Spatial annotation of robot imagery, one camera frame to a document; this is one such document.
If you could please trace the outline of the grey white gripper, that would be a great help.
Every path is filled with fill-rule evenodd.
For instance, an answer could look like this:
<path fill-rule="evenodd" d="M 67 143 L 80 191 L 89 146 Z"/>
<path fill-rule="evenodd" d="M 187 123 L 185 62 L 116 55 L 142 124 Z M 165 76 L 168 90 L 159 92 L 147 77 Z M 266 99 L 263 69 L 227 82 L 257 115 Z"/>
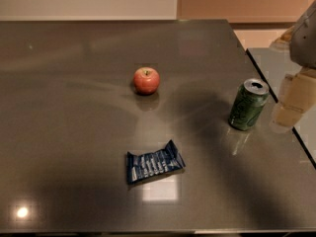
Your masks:
<path fill-rule="evenodd" d="M 316 0 L 295 23 L 270 44 L 274 51 L 290 51 L 290 59 L 304 66 L 286 74 L 272 112 L 270 126 L 276 133 L 291 130 L 316 104 Z"/>

